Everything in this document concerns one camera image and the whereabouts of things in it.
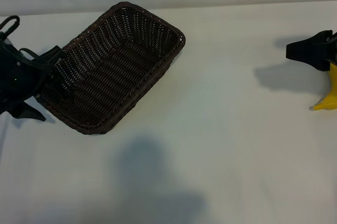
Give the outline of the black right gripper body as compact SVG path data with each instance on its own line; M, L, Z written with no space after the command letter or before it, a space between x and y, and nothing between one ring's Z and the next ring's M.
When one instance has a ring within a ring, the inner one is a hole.
M328 60L336 62L336 33L334 33L328 41Z

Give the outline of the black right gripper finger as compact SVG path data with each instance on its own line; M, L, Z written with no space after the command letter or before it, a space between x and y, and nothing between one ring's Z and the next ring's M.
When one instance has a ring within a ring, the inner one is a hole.
M310 57L309 54L299 52L286 52L286 58L298 62L302 62L314 67L318 71L326 72L330 70L330 62L319 57Z
M332 30L321 31L314 36L302 41L293 42L286 46L287 53L314 53L322 51L324 48L331 46Z

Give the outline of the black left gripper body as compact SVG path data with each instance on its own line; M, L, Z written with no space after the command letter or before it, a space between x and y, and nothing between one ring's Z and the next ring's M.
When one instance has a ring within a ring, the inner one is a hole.
M12 115L12 108L35 95L50 70L50 51L17 50L1 32L1 113Z

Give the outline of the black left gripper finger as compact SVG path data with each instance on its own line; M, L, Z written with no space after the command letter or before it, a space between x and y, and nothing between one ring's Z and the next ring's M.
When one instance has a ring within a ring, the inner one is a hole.
M39 121L46 121L45 116L40 111L26 104L25 102L19 103L12 108L12 117L16 119L34 119Z
M49 88L60 95L71 95L73 93L74 76L52 71L49 78Z

